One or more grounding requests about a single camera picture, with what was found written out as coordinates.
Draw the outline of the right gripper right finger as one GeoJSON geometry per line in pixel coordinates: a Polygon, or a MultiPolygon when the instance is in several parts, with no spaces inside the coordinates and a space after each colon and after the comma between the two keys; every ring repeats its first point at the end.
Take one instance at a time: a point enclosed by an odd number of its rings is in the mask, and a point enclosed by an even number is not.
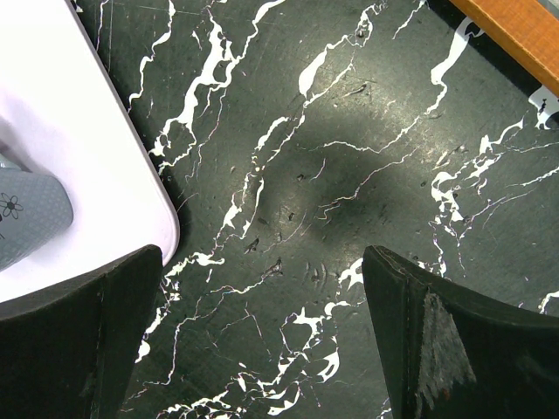
{"type": "Polygon", "coordinates": [[[557,318],[378,245],[365,250],[362,275],[394,417],[557,417],[557,318]]]}

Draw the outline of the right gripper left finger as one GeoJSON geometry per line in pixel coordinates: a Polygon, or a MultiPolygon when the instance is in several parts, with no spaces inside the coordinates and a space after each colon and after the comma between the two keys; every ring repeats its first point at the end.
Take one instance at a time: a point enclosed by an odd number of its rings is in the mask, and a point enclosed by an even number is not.
{"type": "Polygon", "coordinates": [[[162,277],[148,245],[1,304],[3,418],[115,418],[162,277]]]}

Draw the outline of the grey mug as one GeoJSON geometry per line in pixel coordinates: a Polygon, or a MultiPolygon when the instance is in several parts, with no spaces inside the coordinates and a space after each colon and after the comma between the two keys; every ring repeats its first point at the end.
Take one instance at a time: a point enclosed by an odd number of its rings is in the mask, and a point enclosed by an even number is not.
{"type": "Polygon", "coordinates": [[[29,257],[72,221],[72,204],[58,179],[25,171],[1,158],[2,270],[29,257]]]}

